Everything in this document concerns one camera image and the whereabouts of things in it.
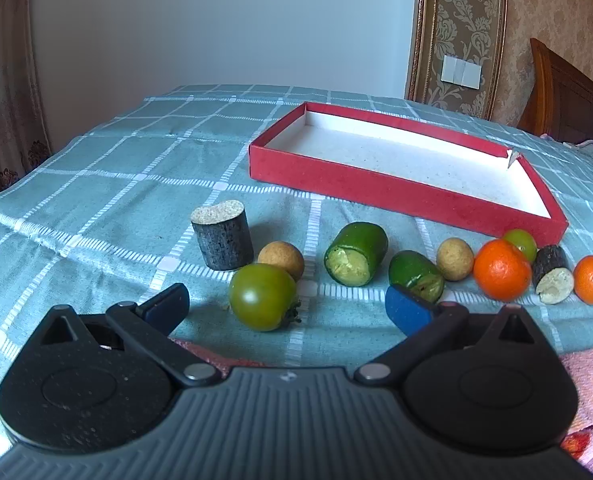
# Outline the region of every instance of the bed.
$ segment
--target bed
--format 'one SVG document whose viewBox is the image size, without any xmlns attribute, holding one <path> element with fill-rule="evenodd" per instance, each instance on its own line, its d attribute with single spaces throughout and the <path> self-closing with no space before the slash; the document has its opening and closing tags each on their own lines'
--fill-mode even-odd
<svg viewBox="0 0 593 480">
<path fill-rule="evenodd" d="M 541 41 L 530 44 L 535 84 L 517 127 L 558 142 L 593 139 L 593 82 Z"/>
<path fill-rule="evenodd" d="M 183 282 L 188 319 L 174 336 L 226 357 L 269 365 L 358 364 L 399 342 L 384 312 L 387 261 L 403 248 L 434 258 L 438 244 L 461 237 L 477 250 L 488 237 L 342 200 L 256 182 L 248 143 L 303 101 L 328 102 L 447 126 L 525 154 L 570 222 L 562 246 L 572 263 L 593 254 L 593 160 L 499 124 L 393 98 L 274 86 L 187 86 L 146 99 L 73 139 L 0 194 L 0 381 L 54 304 L 97 313 L 120 300 L 145 301 Z M 271 240 L 299 247 L 312 279 L 300 282 L 301 324 L 256 333 L 227 309 L 231 272 L 205 266 L 190 224 L 197 206 L 241 200 L 259 251 Z M 337 231 L 351 221 L 382 225 L 391 246 L 374 282 L 346 288 L 321 265 Z M 444 299 L 473 312 L 496 312 L 470 278 Z M 560 353 L 593 348 L 593 306 L 575 297 L 541 304 L 520 298 Z M 0 424 L 0 454 L 9 446 Z"/>
</svg>

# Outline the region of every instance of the red box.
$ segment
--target red box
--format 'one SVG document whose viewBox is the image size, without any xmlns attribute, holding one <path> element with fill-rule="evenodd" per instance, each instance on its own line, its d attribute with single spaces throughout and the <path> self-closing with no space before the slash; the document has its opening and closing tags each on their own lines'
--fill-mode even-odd
<svg viewBox="0 0 593 480">
<path fill-rule="evenodd" d="M 398 117 L 306 102 L 250 144 L 256 180 L 541 247 L 568 227 L 529 162 L 500 144 Z"/>
</svg>

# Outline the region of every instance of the zucchini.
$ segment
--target zucchini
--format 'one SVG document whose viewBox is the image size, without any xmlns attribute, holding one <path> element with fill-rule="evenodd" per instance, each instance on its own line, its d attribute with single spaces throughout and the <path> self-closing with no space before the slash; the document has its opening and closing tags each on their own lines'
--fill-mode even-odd
<svg viewBox="0 0 593 480">
<path fill-rule="evenodd" d="M 574 289 L 568 259 L 558 245 L 548 245 L 537 253 L 532 264 L 532 283 L 541 303 L 561 303 Z"/>
<path fill-rule="evenodd" d="M 401 285 L 430 303 L 443 294 L 445 280 L 437 266 L 416 251 L 400 251 L 390 261 L 390 285 Z"/>
<path fill-rule="evenodd" d="M 340 230 L 323 264 L 328 274 L 341 285 L 363 286 L 374 278 L 387 253 L 383 228 L 369 222 L 353 222 Z"/>
</svg>

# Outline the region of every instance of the headboard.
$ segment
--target headboard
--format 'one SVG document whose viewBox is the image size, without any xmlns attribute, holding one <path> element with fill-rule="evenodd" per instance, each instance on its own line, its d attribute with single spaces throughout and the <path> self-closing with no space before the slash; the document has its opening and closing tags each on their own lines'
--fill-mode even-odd
<svg viewBox="0 0 593 480">
<path fill-rule="evenodd" d="M 535 85 L 517 127 L 559 142 L 593 139 L 593 82 L 536 38 Z"/>
</svg>

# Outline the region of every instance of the small green tomato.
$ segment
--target small green tomato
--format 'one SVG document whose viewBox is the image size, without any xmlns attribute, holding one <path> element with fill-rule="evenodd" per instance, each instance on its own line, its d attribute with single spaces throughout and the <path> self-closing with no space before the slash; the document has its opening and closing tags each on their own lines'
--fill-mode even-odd
<svg viewBox="0 0 593 480">
<path fill-rule="evenodd" d="M 229 299 L 232 311 L 244 325 L 269 332 L 293 317 L 297 284 L 279 267 L 250 264 L 232 277 Z"/>
</svg>

